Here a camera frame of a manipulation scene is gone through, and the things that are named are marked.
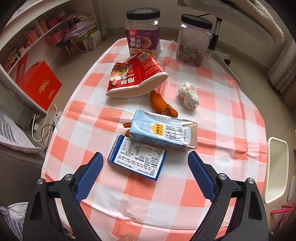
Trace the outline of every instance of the gray sofa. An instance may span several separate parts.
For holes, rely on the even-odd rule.
[[[40,178],[44,158],[0,145],[0,205],[28,202]],[[0,214],[0,240],[19,240]]]

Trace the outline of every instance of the red gift box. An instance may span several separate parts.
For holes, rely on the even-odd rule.
[[[22,89],[24,87],[24,76],[27,65],[28,54],[26,53],[18,62],[17,76],[15,78],[16,84]]]
[[[38,105],[47,110],[62,83],[54,75],[45,61],[30,67],[23,78],[23,91]]]

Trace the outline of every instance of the snack jar label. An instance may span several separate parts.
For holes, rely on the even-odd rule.
[[[127,29],[126,36],[130,53],[137,54],[142,51],[156,56],[159,45],[159,32],[160,28],[157,30]]]

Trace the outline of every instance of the plastic jar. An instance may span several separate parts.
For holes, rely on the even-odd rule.
[[[127,11],[126,16],[125,29],[130,56],[143,51],[157,58],[160,53],[160,10],[135,8]]]
[[[212,26],[213,23],[207,19],[182,14],[177,59],[200,66],[209,47]]]

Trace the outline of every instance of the screw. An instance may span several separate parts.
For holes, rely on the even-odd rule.
[[[254,181],[253,178],[248,178],[248,182],[251,183],[251,184],[253,184],[255,181]]]
[[[219,178],[220,178],[221,180],[225,180],[225,179],[227,178],[227,176],[226,176],[224,173],[220,173],[220,174],[219,174]]]
[[[73,177],[72,174],[67,174],[65,176],[65,180],[70,181],[72,179],[72,177]]]
[[[37,184],[40,185],[44,182],[44,180],[42,178],[38,179]]]

